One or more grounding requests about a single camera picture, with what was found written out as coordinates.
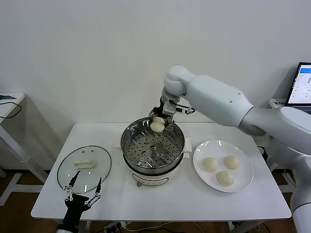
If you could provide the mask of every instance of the table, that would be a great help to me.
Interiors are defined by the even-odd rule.
[[[116,138],[121,137],[128,125],[75,124],[32,209],[32,217],[64,217],[66,193],[57,183],[58,167],[73,150],[89,145],[108,150],[112,168],[102,186],[102,198],[82,214],[81,220],[264,221],[291,217],[291,211],[255,142],[240,130],[217,123],[178,123],[185,137],[192,139],[193,148],[207,140],[221,139],[236,145],[248,155],[254,167],[252,183],[241,192],[223,193],[200,179],[193,167],[192,155],[190,159],[183,159],[177,177],[169,184],[153,188],[137,187],[120,149],[114,147]],[[94,194],[90,191],[85,195],[92,197]]]
[[[0,100],[0,103],[13,102],[19,104],[24,98],[24,93],[0,93],[0,95],[9,95],[15,97],[13,100]],[[14,104],[3,104],[0,105],[0,116],[8,117],[9,114],[15,109],[16,105]],[[26,167],[37,176],[42,182],[45,182],[48,174],[39,166],[39,164],[32,159],[29,155],[26,154],[24,149],[9,135],[9,133],[0,125],[0,137],[15,151],[16,158],[25,163]],[[0,170],[0,175],[5,176],[5,173]],[[16,173],[4,193],[0,197],[0,206],[4,206],[12,192],[40,192],[41,185],[22,185],[17,184],[21,178],[22,173]]]

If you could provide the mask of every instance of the white wall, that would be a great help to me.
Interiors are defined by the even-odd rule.
[[[2,0],[0,91],[26,93],[64,141],[74,122],[146,116],[173,64],[261,105],[310,38],[307,0]]]

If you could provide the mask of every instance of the table leg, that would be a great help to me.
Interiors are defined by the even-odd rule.
[[[7,131],[5,131],[1,125],[0,137],[16,152],[16,156],[19,161],[25,163],[27,168],[44,183],[48,177],[48,174],[34,159],[26,154],[24,149],[7,133]]]
[[[1,178],[5,178],[6,177],[6,173],[0,168],[0,177]]]
[[[22,173],[15,173],[5,191],[0,197],[0,206],[4,206],[13,192],[40,193],[43,185],[17,184]]]
[[[251,229],[259,226],[264,221],[246,221],[242,223],[241,225],[237,226],[233,230],[229,231],[229,233],[246,233],[250,231]]]

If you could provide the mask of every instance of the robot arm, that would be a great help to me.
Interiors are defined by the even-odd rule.
[[[221,125],[237,127],[253,136],[268,133],[294,150],[311,154],[311,115],[307,113],[290,107],[255,108],[242,91],[207,75],[194,75],[183,66],[173,66],[164,84],[162,107],[157,111],[162,110],[160,117],[167,122],[180,97],[184,97],[193,108]]]
[[[254,107],[238,89],[207,75],[194,75],[183,66],[173,66],[165,76],[161,105],[149,114],[172,121],[180,97],[192,107],[225,126],[237,127],[249,135],[268,133],[266,151],[276,162],[292,169],[296,191],[291,208],[297,232],[310,232],[311,222],[311,115],[283,107]]]

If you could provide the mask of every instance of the wooden floor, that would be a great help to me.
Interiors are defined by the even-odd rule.
[[[6,178],[0,178],[0,194],[13,177],[9,173]],[[278,184],[285,184],[280,174],[274,174]],[[32,174],[24,174],[19,182],[20,184],[42,184]],[[38,197],[34,193],[13,193],[5,206],[0,206],[0,233],[54,233],[58,225],[53,220],[35,219],[30,215],[31,209]],[[291,194],[284,195],[289,204]],[[103,229],[110,222],[92,222],[90,231],[96,233]],[[130,230],[141,229],[150,226],[157,226],[158,222],[135,222],[127,226]],[[226,233],[229,231],[226,222],[197,222],[204,233]],[[265,222],[271,233],[296,233],[292,218],[286,220],[273,220]],[[174,222],[163,226],[174,232],[200,233],[200,230],[191,222]],[[249,233],[268,233],[265,226],[260,225],[260,231],[251,230]]]

